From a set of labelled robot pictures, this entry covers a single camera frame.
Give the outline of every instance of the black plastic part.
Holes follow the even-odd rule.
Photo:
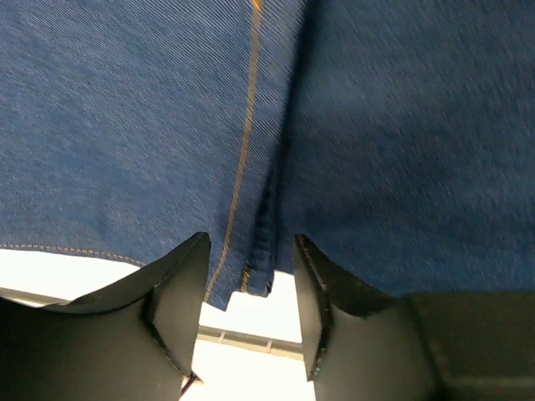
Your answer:
[[[394,299],[296,238],[303,356],[317,401],[535,399],[535,292]]]
[[[0,399],[176,401],[191,358],[210,239],[68,305],[0,299]]]

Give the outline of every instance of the denim fabric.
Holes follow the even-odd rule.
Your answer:
[[[302,232],[391,294],[535,288],[535,2],[318,2],[284,135]]]
[[[295,233],[393,294],[533,288],[534,19],[0,0],[0,243],[143,266],[208,231],[220,308],[267,295]]]
[[[1,0],[0,243],[142,266],[209,231],[211,302],[224,307],[242,284],[301,7]]]

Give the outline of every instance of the seam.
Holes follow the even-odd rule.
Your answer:
[[[39,245],[39,244],[7,244],[3,243],[0,244],[0,249],[19,249],[19,250],[34,250],[34,251],[56,251],[56,252],[62,252],[62,253],[79,253],[83,255],[92,255],[92,256],[102,256],[108,259],[115,259],[120,261],[127,261],[130,263],[133,263],[137,266],[144,266],[145,263],[142,261],[137,261],[136,259],[133,259],[128,256],[118,255],[116,253],[108,253],[108,252],[101,252],[101,251],[94,251],[92,249],[84,249],[84,248],[71,248],[71,247],[65,247],[65,246],[47,246],[47,245]]]
[[[240,153],[240,161],[237,167],[236,181],[234,183],[234,191],[232,193],[231,208],[228,216],[227,233],[225,234],[225,241],[223,243],[223,250],[217,269],[211,277],[210,282],[206,288],[206,295],[204,301],[207,302],[211,295],[211,291],[217,282],[227,260],[228,249],[236,218],[237,202],[240,197],[240,189],[242,188],[243,176],[245,174],[245,167],[247,157],[249,155],[249,141],[251,139],[252,125],[254,122],[254,105],[257,95],[257,76],[260,53],[260,27],[262,22],[262,0],[252,0],[252,22],[251,22],[251,53],[249,56],[249,80],[247,83],[247,114],[245,124],[243,126],[242,150]]]
[[[247,287],[249,285],[249,279],[251,278],[251,265],[249,262],[245,264],[245,269],[243,269],[243,278],[242,278],[242,285],[240,286],[241,292],[247,292]]]

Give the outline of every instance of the blue denim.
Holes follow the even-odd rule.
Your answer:
[[[266,296],[292,235],[399,295],[535,287],[535,3],[0,0],[0,243],[212,239]]]

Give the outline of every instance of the white surface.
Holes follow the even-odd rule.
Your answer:
[[[181,401],[314,401],[302,362],[240,348],[197,341],[193,385]]]
[[[73,300],[134,272],[136,266],[39,251],[0,250],[0,287]],[[202,326],[301,342],[293,276],[275,273],[267,298],[234,293],[226,312],[203,304]]]
[[[72,300],[135,271],[123,262],[0,250],[0,287]],[[293,277],[276,273],[268,298],[235,293],[227,312],[203,304],[200,324],[301,342]],[[205,382],[184,401],[313,401],[303,362],[197,341],[193,369]]]

